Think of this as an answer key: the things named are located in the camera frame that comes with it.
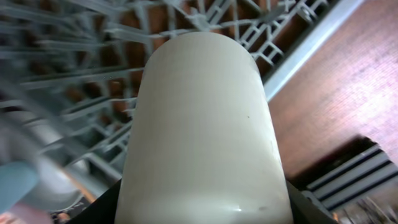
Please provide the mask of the white cup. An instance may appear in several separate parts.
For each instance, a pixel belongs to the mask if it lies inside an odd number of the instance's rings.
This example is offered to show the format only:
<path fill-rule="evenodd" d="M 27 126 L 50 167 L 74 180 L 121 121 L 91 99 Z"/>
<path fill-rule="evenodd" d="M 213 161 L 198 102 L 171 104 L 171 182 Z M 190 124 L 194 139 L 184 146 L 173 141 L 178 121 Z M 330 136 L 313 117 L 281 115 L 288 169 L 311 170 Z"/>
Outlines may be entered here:
<path fill-rule="evenodd" d="M 229 37 L 192 32 L 150 57 L 116 223 L 292 223 L 259 70 Z"/>

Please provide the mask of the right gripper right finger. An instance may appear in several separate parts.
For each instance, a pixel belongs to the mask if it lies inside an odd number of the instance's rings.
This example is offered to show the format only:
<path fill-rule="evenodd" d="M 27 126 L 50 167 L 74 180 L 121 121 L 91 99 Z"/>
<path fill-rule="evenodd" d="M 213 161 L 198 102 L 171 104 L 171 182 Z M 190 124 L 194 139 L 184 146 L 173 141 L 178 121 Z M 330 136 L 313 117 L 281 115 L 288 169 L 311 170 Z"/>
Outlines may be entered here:
<path fill-rule="evenodd" d="M 294 224 L 337 224 L 330 215 L 321 211 L 290 182 L 286 182 Z"/>

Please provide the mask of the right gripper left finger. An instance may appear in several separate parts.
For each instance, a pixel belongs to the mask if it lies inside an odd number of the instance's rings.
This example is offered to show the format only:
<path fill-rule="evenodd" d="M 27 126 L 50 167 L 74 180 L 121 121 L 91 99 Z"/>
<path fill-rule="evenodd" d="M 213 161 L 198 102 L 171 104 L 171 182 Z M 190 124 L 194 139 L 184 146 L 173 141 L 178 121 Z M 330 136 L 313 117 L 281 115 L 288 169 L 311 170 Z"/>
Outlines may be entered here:
<path fill-rule="evenodd" d="M 67 224 L 114 224 L 121 180 Z"/>

